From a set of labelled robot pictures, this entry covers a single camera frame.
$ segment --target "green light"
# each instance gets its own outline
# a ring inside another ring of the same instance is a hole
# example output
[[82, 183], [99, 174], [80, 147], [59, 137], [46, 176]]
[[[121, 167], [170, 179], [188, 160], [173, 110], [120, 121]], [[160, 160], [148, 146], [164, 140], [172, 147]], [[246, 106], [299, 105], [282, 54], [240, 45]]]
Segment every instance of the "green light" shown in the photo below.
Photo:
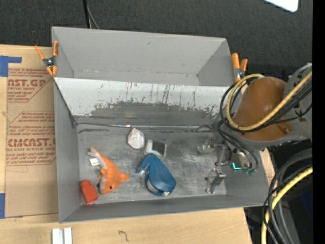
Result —
[[241, 170], [241, 167], [236, 167], [235, 163], [233, 162], [233, 169], [234, 170]]

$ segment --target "yellow cable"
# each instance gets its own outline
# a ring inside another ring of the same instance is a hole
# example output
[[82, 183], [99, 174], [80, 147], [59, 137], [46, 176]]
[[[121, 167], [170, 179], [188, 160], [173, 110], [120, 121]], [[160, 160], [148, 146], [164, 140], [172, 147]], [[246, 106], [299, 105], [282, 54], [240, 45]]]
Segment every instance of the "yellow cable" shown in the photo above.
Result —
[[238, 130], [241, 131], [248, 131], [248, 130], [252, 130], [255, 129], [261, 125], [263, 125], [265, 122], [267, 122], [269, 119], [271, 119], [292, 97], [293, 95], [308, 81], [308, 79], [312, 76], [312, 71], [310, 73], [308, 73], [298, 84], [297, 86], [295, 86], [290, 93], [279, 103], [279, 105], [277, 105], [266, 117], [264, 117], [262, 120], [260, 120], [259, 122], [250, 125], [250, 126], [246, 126], [246, 127], [242, 127], [238, 124], [236, 124], [231, 116], [230, 116], [230, 104], [231, 104], [231, 100], [233, 97], [233, 94], [235, 93], [236, 89], [241, 85], [241, 83], [243, 83], [245, 80], [250, 79], [250, 78], [261, 78], [264, 77], [262, 74], [251, 74], [248, 75], [244, 78], [242, 78], [240, 81], [238, 81], [236, 83], [236, 85], [233, 87], [233, 89], [231, 90], [228, 100], [227, 100], [227, 105], [226, 105], [226, 115], [227, 115], [227, 119], [230, 123], [230, 125], [233, 128], [236, 128]]
[[[293, 178], [291, 181], [289, 181], [282, 189], [281, 191], [275, 196], [275, 198], [272, 201], [272, 209], [275, 208], [279, 200], [293, 187], [295, 186], [298, 182], [300, 182], [303, 178], [308, 176], [313, 172], [313, 167], [310, 167], [306, 169], [305, 171], [301, 172], [298, 174], [295, 178]], [[270, 214], [269, 211], [265, 213], [265, 220], [268, 223], [270, 219]], [[265, 223], [262, 225], [262, 230], [261, 230], [261, 244], [267, 244], [267, 239], [266, 239], [266, 233], [267, 233], [267, 227]]]

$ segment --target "red object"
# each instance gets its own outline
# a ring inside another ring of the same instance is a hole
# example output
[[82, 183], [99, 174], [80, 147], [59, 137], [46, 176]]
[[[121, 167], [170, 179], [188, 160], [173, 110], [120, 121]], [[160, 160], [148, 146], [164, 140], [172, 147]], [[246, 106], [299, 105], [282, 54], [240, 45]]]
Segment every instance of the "red object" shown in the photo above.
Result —
[[92, 185], [89, 180], [83, 180], [80, 182], [80, 190], [86, 204], [94, 202], [98, 199], [95, 186]]

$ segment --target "clamp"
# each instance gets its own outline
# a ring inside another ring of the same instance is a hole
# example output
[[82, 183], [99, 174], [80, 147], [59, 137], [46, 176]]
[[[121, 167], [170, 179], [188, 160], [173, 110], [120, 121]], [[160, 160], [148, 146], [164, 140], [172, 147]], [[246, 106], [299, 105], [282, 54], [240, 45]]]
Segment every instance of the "clamp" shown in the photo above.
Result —
[[53, 43], [53, 53], [52, 53], [52, 57], [50, 57], [50, 58], [45, 58], [43, 56], [41, 50], [39, 49], [39, 47], [37, 45], [35, 45], [35, 49], [36, 49], [38, 55], [41, 57], [42, 61], [44, 62], [47, 72], [52, 77], [56, 77], [56, 72], [57, 72], [57, 66], [56, 66], [55, 63], [56, 63], [58, 45], [59, 45], [58, 41], [54, 41], [54, 43]]
[[238, 53], [232, 54], [232, 62], [234, 68], [235, 82], [238, 82], [245, 76], [246, 67], [247, 67], [247, 59], [242, 59], [239, 63]]

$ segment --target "stuffed toy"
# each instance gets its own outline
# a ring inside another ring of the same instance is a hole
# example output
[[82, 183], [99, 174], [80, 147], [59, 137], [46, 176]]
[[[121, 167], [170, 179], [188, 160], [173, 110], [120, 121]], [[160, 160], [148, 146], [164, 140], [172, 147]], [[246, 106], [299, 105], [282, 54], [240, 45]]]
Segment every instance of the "stuffed toy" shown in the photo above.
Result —
[[101, 166], [101, 173], [98, 175], [100, 180], [99, 191], [101, 194], [115, 190], [122, 182], [129, 179], [130, 176], [127, 173], [122, 173], [111, 160], [103, 156], [94, 147], [91, 147], [87, 154], [91, 157], [96, 157]]

